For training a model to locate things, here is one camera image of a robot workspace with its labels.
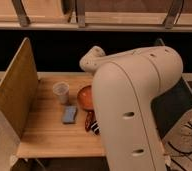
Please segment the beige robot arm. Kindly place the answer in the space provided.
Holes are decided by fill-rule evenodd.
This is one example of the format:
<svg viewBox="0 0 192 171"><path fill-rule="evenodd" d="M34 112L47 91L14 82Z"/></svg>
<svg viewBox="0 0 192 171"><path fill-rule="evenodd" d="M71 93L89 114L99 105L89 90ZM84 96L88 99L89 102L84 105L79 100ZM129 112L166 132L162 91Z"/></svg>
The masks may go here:
<svg viewBox="0 0 192 171"><path fill-rule="evenodd" d="M181 78L180 55L167 46L113 55L94 46L79 65L93 75L93 107L110 171L167 171L151 102Z"/></svg>

